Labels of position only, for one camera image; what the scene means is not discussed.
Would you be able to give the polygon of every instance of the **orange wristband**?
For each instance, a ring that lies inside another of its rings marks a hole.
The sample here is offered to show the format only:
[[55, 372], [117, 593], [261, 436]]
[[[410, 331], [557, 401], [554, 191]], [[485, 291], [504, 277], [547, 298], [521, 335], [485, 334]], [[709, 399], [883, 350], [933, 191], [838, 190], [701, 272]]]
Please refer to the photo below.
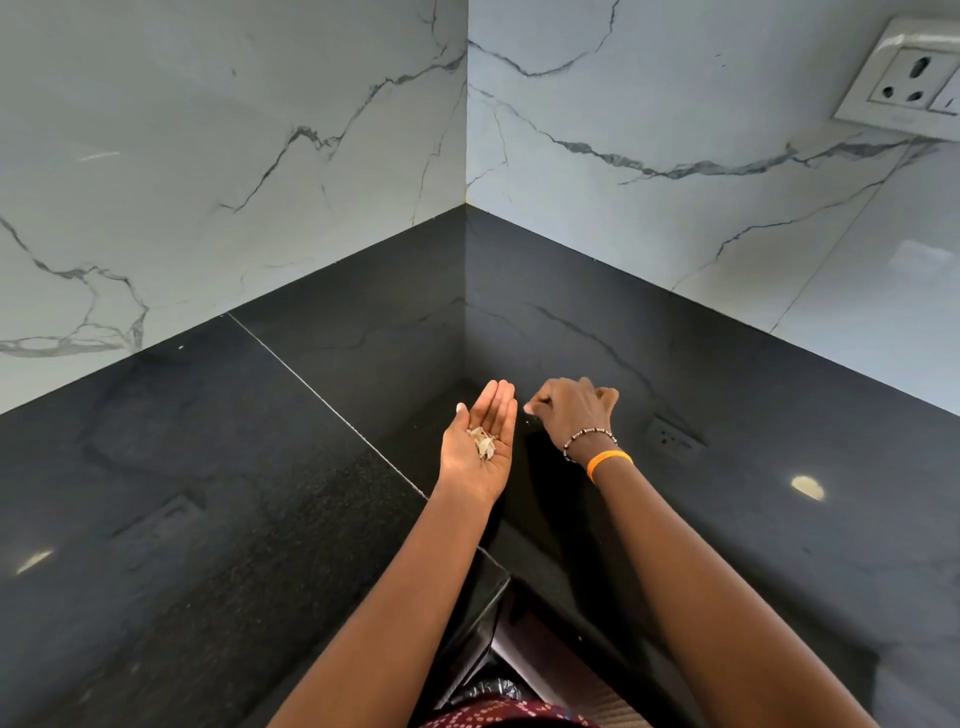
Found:
[[634, 462], [634, 458], [624, 452], [622, 449], [608, 449], [601, 452], [599, 455], [594, 455], [593, 459], [587, 464], [587, 477], [593, 479], [593, 471], [596, 470], [596, 467], [600, 465], [608, 457], [625, 457], [631, 463]]

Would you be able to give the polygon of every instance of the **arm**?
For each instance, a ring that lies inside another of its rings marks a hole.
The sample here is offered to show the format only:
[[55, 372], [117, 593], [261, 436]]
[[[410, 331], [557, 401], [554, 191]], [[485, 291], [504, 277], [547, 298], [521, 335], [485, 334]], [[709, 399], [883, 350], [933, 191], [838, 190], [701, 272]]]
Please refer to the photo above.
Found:
[[[524, 409], [562, 447], [581, 427], [610, 429], [616, 390], [551, 379]], [[577, 438], [584, 467], [616, 449], [602, 434]], [[654, 490], [613, 457], [593, 480], [607, 502], [670, 651], [714, 728], [876, 724], [753, 589]]]
[[[403, 547], [269, 728], [403, 728], [410, 720], [513, 458], [514, 387], [491, 382], [444, 434], [440, 479]], [[496, 455], [467, 435], [483, 426]]]

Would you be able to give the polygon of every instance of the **person's right hand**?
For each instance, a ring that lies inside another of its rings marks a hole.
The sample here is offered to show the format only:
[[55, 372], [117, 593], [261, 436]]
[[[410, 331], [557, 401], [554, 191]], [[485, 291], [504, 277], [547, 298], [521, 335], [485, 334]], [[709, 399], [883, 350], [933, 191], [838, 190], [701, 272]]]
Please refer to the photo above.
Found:
[[[540, 418], [550, 440], [563, 449], [575, 432], [585, 427], [610, 430], [610, 415], [620, 393], [609, 387], [594, 387], [585, 376], [573, 379], [547, 379], [533, 398], [523, 405], [528, 415]], [[581, 435], [567, 454], [583, 467], [590, 459], [608, 449], [619, 449], [606, 435], [596, 432]]]

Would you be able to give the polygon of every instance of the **person's left hand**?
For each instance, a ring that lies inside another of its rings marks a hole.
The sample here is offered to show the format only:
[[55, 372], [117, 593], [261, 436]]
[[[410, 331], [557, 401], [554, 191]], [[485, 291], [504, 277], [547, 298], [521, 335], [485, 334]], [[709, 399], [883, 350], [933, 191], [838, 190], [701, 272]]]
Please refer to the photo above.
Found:
[[[514, 459], [516, 400], [514, 385], [505, 379], [491, 380], [468, 411], [460, 403], [457, 415], [444, 433], [440, 450], [440, 479], [437, 488], [480, 497], [493, 507], [504, 487]], [[495, 454], [481, 460], [467, 431], [483, 427], [495, 439]]]

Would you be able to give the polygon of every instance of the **garlic peel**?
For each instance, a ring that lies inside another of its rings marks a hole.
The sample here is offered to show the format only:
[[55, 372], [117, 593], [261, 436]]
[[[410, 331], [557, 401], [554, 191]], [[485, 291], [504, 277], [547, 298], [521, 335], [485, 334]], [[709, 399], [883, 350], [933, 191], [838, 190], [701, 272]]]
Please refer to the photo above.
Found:
[[481, 460], [490, 460], [496, 453], [496, 448], [493, 445], [496, 438], [483, 427], [467, 430], [467, 435], [473, 439], [473, 444], [477, 446], [477, 454], [480, 455]]

